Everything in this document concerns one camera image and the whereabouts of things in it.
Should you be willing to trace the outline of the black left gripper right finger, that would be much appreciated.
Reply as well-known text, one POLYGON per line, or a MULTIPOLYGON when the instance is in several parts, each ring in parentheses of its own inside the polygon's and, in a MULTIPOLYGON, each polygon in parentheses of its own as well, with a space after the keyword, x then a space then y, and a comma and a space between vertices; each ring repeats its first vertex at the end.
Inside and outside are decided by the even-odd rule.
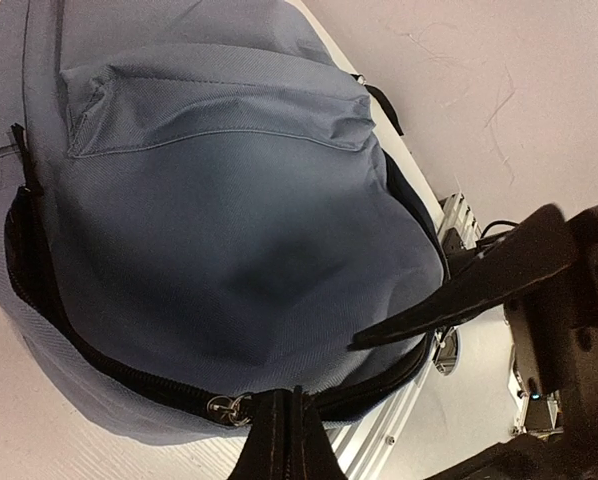
POLYGON ((312 398, 300 387, 291 397, 291 478, 346 480, 312 398))

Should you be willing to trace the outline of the blue grey backpack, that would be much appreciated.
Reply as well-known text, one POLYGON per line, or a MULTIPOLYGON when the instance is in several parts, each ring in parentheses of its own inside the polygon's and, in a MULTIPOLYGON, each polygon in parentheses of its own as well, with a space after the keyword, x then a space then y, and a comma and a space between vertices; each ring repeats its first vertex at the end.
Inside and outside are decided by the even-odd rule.
POLYGON ((352 351, 445 267, 371 98, 285 1, 0 3, 0 306, 86 417, 231 436, 301 387, 352 422, 429 335, 352 351))

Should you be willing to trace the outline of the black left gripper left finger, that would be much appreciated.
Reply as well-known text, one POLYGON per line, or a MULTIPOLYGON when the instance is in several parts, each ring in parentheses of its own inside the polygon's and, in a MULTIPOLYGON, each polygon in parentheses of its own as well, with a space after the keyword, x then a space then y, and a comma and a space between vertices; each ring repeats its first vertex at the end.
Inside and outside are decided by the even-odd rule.
POLYGON ((275 390, 262 397, 231 473, 233 480, 286 478, 290 399, 288 390, 275 390))

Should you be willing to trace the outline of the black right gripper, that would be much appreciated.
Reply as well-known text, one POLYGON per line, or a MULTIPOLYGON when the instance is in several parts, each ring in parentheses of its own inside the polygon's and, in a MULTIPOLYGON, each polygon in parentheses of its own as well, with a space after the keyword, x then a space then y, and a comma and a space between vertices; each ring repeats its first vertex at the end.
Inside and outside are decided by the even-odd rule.
POLYGON ((526 356, 519 372, 557 394, 561 430, 497 443, 439 478, 598 479, 598 205, 568 223, 556 205, 542 206, 425 300, 352 337, 348 349, 360 351, 458 325, 544 281, 504 313, 526 356))

